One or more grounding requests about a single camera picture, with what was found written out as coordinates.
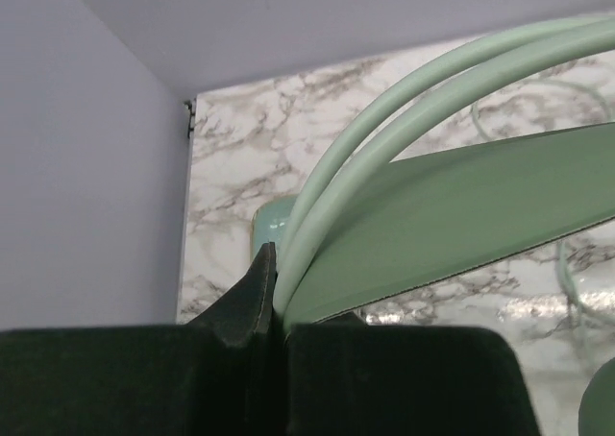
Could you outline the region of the mint green wired headphones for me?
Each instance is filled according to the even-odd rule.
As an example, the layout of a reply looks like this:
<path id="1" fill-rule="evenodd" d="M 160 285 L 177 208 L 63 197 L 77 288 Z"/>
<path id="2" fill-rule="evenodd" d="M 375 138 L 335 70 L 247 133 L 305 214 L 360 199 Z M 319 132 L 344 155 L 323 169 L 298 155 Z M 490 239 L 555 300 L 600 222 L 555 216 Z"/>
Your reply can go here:
<path id="1" fill-rule="evenodd" d="M 466 43 L 362 112 L 283 234 L 273 306 L 296 325 L 484 327 L 513 349 L 537 435 L 614 431 L 614 118 L 497 128 L 478 102 L 614 48 L 610 15 Z"/>

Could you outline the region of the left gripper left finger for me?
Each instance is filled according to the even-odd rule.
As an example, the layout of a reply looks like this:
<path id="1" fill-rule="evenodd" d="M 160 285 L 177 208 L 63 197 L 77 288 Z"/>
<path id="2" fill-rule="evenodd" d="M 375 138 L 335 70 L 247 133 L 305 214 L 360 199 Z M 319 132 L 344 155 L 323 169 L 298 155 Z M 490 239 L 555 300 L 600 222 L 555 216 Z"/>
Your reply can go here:
<path id="1" fill-rule="evenodd" d="M 184 325 L 1 335 L 5 435 L 273 435 L 275 248 Z"/>

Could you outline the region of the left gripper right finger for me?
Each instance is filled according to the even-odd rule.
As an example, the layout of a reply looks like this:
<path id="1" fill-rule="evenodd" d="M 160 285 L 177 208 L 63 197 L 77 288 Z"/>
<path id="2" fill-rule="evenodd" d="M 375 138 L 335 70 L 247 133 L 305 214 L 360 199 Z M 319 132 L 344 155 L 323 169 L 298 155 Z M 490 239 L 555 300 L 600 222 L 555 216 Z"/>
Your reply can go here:
<path id="1" fill-rule="evenodd" d="M 296 325 L 293 435 L 537 435 L 517 357 L 484 327 Z"/>

